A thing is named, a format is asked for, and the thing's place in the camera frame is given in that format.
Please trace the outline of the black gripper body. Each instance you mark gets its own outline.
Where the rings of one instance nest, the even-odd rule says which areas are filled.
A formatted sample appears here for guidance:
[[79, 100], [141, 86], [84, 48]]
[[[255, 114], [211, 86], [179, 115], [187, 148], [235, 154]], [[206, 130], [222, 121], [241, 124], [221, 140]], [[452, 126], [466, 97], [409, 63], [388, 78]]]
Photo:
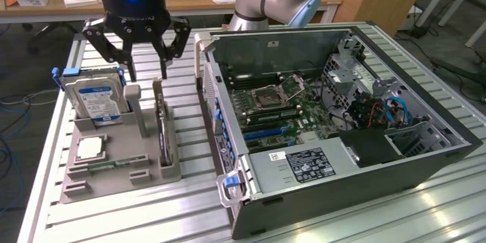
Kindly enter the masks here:
[[171, 19], [165, 0], [102, 0], [106, 26], [123, 39], [150, 41], [162, 36]]

